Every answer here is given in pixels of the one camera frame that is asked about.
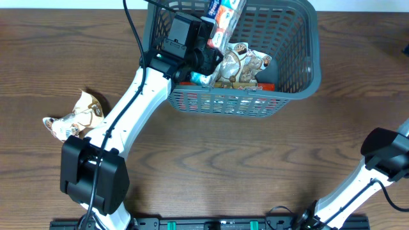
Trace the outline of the beige cookie bag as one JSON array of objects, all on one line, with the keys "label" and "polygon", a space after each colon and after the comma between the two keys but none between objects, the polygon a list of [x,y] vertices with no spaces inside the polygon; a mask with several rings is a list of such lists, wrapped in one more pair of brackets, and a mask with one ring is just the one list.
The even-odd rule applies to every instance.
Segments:
[{"label": "beige cookie bag", "polygon": [[248,53],[248,43],[228,43],[219,65],[217,82],[238,82]]},{"label": "beige cookie bag", "polygon": [[95,128],[103,120],[101,103],[85,91],[81,91],[81,97],[70,114],[62,118],[42,119],[49,132],[61,142],[65,142],[70,136],[80,137],[85,128]]}]

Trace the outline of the Kleenex tissue multipack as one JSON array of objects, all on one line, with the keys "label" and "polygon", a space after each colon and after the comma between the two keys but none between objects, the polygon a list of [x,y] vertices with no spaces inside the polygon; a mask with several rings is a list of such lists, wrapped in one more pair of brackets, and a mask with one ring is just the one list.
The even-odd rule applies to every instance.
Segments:
[{"label": "Kleenex tissue multipack", "polygon": [[[243,12],[246,0],[211,1],[206,16],[202,19],[211,22],[213,27],[206,46],[226,52],[226,46],[233,35],[235,27]],[[190,74],[190,82],[204,88],[214,86],[219,72],[218,65],[211,75],[201,75],[196,72]]]}]

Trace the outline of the red spaghetti packet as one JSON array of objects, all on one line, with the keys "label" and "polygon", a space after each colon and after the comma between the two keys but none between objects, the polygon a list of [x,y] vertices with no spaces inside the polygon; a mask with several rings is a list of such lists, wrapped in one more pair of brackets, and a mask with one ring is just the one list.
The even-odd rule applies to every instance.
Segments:
[{"label": "red spaghetti packet", "polygon": [[[227,83],[216,82],[216,88],[221,89],[238,89],[246,91],[275,91],[275,84],[271,83]],[[210,95],[204,94],[201,96],[200,101],[197,93],[183,93],[175,94],[175,102],[177,108],[181,111],[189,112],[213,112],[216,114],[234,114],[243,116],[248,114],[255,116],[261,111],[262,105],[267,102],[266,98],[254,98],[254,97],[242,97],[239,96],[224,96],[224,95]]]}]

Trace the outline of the cookie bag with clear window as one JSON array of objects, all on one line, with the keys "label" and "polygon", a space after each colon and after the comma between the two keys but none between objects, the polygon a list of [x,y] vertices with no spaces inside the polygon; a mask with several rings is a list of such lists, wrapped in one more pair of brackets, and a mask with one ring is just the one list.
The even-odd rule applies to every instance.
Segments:
[{"label": "cookie bag with clear window", "polygon": [[249,49],[244,59],[239,82],[257,83],[256,74],[265,70],[271,61],[272,57],[270,55]]}]

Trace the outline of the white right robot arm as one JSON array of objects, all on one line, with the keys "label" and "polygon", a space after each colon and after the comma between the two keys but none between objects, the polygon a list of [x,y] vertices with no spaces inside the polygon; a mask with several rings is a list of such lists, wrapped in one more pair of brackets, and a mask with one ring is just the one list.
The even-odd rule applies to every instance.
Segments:
[{"label": "white right robot arm", "polygon": [[386,190],[408,178],[408,121],[396,131],[375,128],[365,138],[360,153],[362,159],[353,172],[329,195],[313,202],[292,229],[369,229],[367,217],[352,213],[380,190],[394,210],[408,212],[393,203]]}]

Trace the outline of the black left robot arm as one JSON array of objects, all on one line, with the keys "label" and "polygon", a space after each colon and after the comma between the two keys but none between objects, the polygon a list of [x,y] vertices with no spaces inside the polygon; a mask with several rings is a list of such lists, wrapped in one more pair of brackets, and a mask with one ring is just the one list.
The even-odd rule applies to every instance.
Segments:
[{"label": "black left robot arm", "polygon": [[123,201],[130,186],[129,151],[173,85],[191,73],[212,74],[223,54],[216,48],[172,44],[141,54],[132,84],[109,115],[84,138],[69,137],[61,149],[60,189],[86,208],[76,229],[93,220],[97,229],[128,229]]}]

